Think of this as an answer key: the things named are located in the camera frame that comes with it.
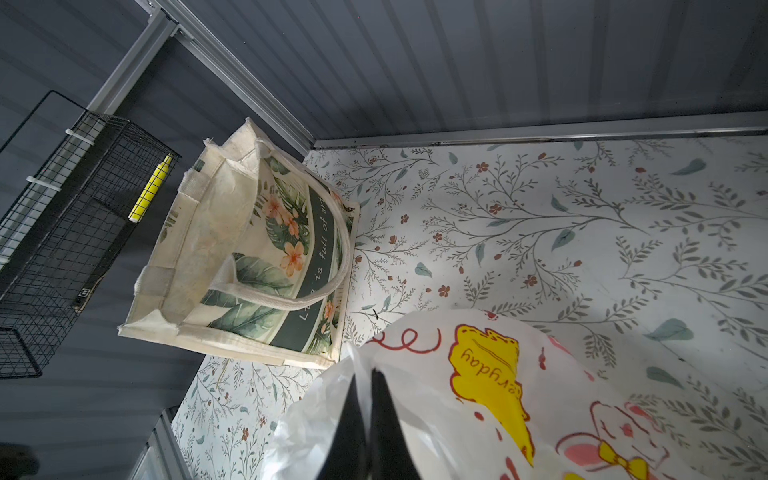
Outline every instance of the black wire basket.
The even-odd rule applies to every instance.
[[[42,374],[178,158],[133,122],[84,109],[27,177],[0,220],[0,379]]]

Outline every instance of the bag strap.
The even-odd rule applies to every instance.
[[[323,188],[323,186],[319,181],[317,181],[315,177],[307,173],[304,170],[306,167],[304,167],[302,164],[298,164],[297,161],[289,158],[287,154],[284,154],[279,148],[276,148],[273,145],[269,145],[269,147],[271,150],[278,153],[279,158],[276,158],[276,160],[278,160],[285,168],[291,172],[302,177],[310,186],[310,188],[315,190],[318,197],[320,197],[320,199],[322,199],[330,209],[331,214],[333,215],[333,222],[336,225],[336,229],[339,235],[341,236],[341,266],[336,272],[336,275],[331,280],[329,280],[323,288],[317,290],[315,293],[296,299],[270,295],[251,286],[245,285],[244,283],[237,282],[236,280],[234,282],[225,283],[221,281],[217,282],[217,279],[214,279],[214,282],[210,285],[210,288],[229,293],[236,296],[237,298],[246,300],[247,302],[258,303],[259,305],[266,306],[268,308],[274,308],[278,310],[301,310],[319,302],[331,293],[335,292],[336,289],[339,288],[341,283],[344,281],[344,279],[349,275],[349,272],[352,271],[352,243],[349,239],[349,234],[346,231],[345,215],[342,212],[339,204],[336,202],[336,199],[331,196],[330,192]]]

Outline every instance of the gray wall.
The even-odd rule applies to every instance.
[[[146,24],[131,0],[0,1],[0,142],[50,88],[87,104]],[[54,104],[0,154],[10,203],[68,125]],[[202,356],[117,336],[176,186],[201,152],[253,112],[170,40],[118,111],[183,156],[38,379],[0,380],[0,442],[31,445],[39,478],[124,478],[162,408],[183,398]]]
[[[764,0],[185,0],[319,139],[768,108]]]

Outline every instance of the floral wallpaper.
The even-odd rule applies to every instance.
[[[313,151],[362,204],[344,340],[414,310],[516,318],[653,415],[692,467],[765,478],[766,154],[768,137]],[[255,478],[316,375],[208,358],[174,420],[196,478]]]

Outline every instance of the yellow highlighter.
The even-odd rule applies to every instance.
[[[163,184],[163,180],[167,177],[170,171],[170,163],[173,158],[168,154],[165,156],[163,163],[159,164],[154,169],[152,177],[147,182],[147,186],[144,187],[144,191],[141,192],[139,199],[136,200],[136,204],[131,209],[131,214],[128,215],[128,219],[133,223],[139,223],[139,220],[144,216],[144,212],[149,208],[149,204],[152,202],[154,195],[157,193],[157,189]]]

